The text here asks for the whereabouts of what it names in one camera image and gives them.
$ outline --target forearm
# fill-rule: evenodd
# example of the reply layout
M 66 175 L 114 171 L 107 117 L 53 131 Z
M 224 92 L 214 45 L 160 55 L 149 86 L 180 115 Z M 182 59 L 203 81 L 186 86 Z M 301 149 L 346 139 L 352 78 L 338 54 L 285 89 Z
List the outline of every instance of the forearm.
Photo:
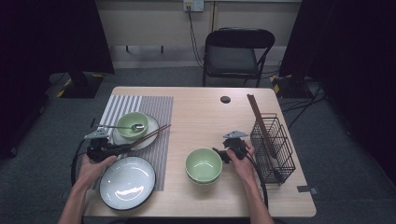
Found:
M 273 224 L 274 221 L 262 200 L 261 193 L 255 180 L 244 181 L 244 188 L 247 194 L 248 210 L 251 224 Z
M 58 224 L 81 223 L 87 188 L 78 182 L 73 186 Z

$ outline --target white plate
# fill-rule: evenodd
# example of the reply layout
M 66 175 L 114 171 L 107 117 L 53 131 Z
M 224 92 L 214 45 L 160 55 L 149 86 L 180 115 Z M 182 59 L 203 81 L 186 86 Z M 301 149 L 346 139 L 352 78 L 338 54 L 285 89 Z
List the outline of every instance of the white plate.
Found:
M 107 168 L 100 182 L 100 196 L 109 207 L 127 210 L 143 203 L 155 185 L 151 164 L 138 157 L 127 157 Z
M 157 120 L 155 118 L 153 118 L 150 115 L 146 115 L 148 117 L 148 133 L 154 132 L 155 130 L 157 130 L 160 126 L 157 122 Z M 113 133 L 111 134 L 112 136 L 112 142 L 115 145 L 121 145 L 121 144 L 132 144 L 132 140 L 126 139 L 124 137 L 122 137 L 119 134 L 119 131 L 117 131 L 117 129 L 113 129 Z M 151 136 L 148 140 L 140 143 L 139 145 L 132 147 L 131 150 L 138 150 L 138 149 L 142 149 L 143 147 L 147 147 L 148 145 L 150 145 L 152 142 L 154 142 L 154 140 L 157 138 L 158 134 L 154 134 L 153 136 Z

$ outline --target gray carpet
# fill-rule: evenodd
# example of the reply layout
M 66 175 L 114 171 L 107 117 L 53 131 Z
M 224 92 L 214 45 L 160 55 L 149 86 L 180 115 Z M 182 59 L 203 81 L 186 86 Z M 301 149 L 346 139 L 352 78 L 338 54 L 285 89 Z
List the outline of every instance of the gray carpet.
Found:
M 265 71 L 276 70 L 266 67 Z M 50 77 L 52 82 L 62 74 Z M 24 136 L 13 159 L 0 160 L 0 223 L 55 223 L 70 190 L 70 164 L 79 141 L 101 118 L 108 97 L 117 86 L 201 86 L 201 68 L 118 69 L 105 77 L 94 99 L 56 98 L 67 76 L 49 88 L 41 117 Z M 210 78 L 209 87 L 254 87 L 243 80 Z M 318 83 L 309 83 L 312 91 Z M 261 87 L 271 88 L 268 79 Z M 280 99 L 285 111 L 304 105 L 304 99 Z M 288 124 L 302 109 L 285 112 Z M 317 214 L 311 218 L 284 218 L 279 223 L 396 223 L 396 190 L 375 160 L 347 135 L 342 117 L 324 99 L 309 106 L 290 128 Z M 86 217 L 85 223 L 109 223 L 115 218 Z M 129 223 L 159 219 L 133 218 Z M 214 220 L 225 223 L 230 220 Z M 183 223 L 186 219 L 162 220 Z M 244 223 L 245 219 L 230 221 Z

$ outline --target wire basket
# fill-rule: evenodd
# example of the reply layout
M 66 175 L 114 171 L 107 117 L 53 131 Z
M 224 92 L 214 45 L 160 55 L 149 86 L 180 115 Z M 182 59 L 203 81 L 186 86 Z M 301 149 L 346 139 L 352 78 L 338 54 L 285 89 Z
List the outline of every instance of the wire basket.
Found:
M 270 154 L 268 147 L 265 145 L 262 130 L 256 122 L 250 134 L 250 140 L 256 148 L 257 166 L 265 183 L 277 183 L 280 186 L 295 170 L 291 157 L 290 140 L 278 118 L 262 118 L 262 120 L 270 139 L 267 142 L 272 144 L 275 155 Z

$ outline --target wall outlet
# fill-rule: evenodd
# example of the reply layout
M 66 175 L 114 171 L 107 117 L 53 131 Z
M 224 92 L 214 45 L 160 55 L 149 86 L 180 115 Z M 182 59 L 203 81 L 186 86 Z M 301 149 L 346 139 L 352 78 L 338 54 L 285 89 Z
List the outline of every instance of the wall outlet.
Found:
M 183 10 L 185 12 L 189 11 L 188 7 L 190 7 L 190 11 L 204 11 L 204 0 L 183 0 Z

